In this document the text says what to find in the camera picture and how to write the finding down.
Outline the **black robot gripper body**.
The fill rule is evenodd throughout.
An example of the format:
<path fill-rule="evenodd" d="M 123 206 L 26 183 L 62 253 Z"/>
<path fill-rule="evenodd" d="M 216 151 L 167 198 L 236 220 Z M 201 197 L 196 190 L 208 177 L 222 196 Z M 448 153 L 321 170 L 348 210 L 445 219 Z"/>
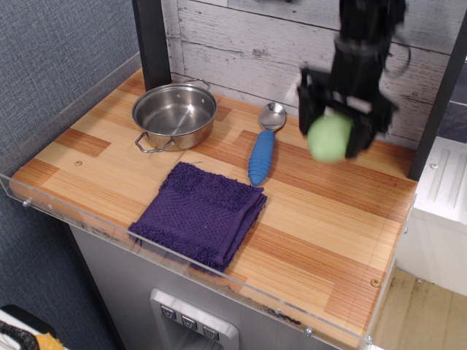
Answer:
<path fill-rule="evenodd" d="M 351 118 L 373 112 L 380 119 L 380 132 L 385 132 L 397 109 L 379 90 L 390 44 L 389 37 L 366 42 L 338 36 L 331 70 L 302 67 L 298 87 L 328 88 L 328 107 Z"/>

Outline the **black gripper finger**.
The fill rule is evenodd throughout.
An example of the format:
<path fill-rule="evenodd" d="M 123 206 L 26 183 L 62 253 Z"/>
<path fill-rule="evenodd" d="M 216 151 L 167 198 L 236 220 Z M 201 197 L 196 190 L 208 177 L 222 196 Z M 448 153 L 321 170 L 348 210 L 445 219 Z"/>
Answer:
<path fill-rule="evenodd" d="M 380 124 L 380 119 L 373 112 L 353 117 L 345 157 L 355 158 L 361 151 L 368 149 L 380 132 Z"/>
<path fill-rule="evenodd" d="M 299 129 L 308 133 L 312 123 L 321 116 L 328 102 L 329 89 L 326 87 L 297 87 Z"/>

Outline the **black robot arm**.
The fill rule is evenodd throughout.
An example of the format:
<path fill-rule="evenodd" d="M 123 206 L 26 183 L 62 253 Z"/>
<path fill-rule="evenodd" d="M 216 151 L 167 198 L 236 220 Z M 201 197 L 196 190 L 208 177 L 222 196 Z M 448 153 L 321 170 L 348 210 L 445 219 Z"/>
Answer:
<path fill-rule="evenodd" d="M 301 69 L 299 129 L 322 163 L 355 158 L 387 132 L 396 103 L 379 89 L 405 1 L 340 1 L 340 32 L 330 72 Z"/>

